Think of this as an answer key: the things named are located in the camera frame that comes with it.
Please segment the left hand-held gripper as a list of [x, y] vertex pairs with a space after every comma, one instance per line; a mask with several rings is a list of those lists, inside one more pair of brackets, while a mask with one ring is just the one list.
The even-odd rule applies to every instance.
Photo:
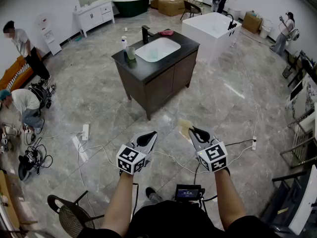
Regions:
[[130, 140], [135, 148], [122, 144], [116, 154], [116, 166], [131, 175], [140, 172], [149, 162], [149, 154], [157, 136], [158, 133], [154, 130], [135, 134]]

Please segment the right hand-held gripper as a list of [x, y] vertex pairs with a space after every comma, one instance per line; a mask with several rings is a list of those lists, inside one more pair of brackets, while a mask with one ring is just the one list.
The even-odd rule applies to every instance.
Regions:
[[227, 167], [228, 154], [223, 142], [207, 147], [206, 143], [213, 143], [218, 136], [211, 128], [193, 126], [189, 129], [189, 135], [197, 152], [200, 164], [208, 172], [216, 172]]

